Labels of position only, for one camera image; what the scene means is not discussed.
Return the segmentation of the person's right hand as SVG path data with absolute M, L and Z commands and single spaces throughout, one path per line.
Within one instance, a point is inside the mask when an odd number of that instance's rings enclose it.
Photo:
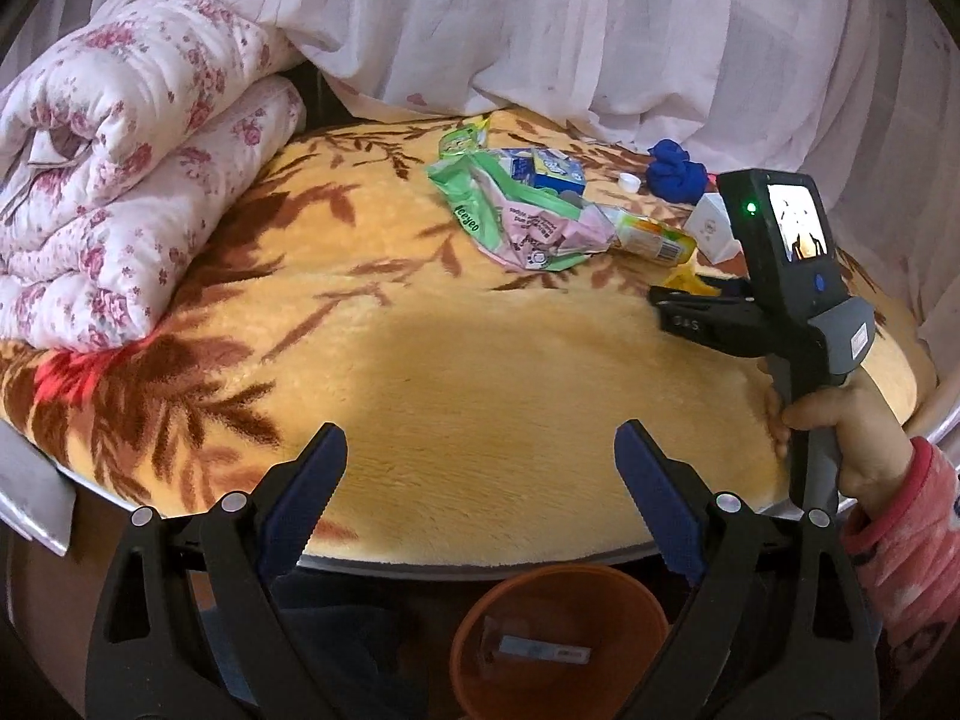
M 839 387 L 820 388 L 791 405 L 773 385 L 765 394 L 765 418 L 776 455 L 788 455 L 793 431 L 833 429 L 838 442 L 838 491 L 857 500 L 877 520 L 907 479 L 913 444 L 866 371 L 853 372 Z

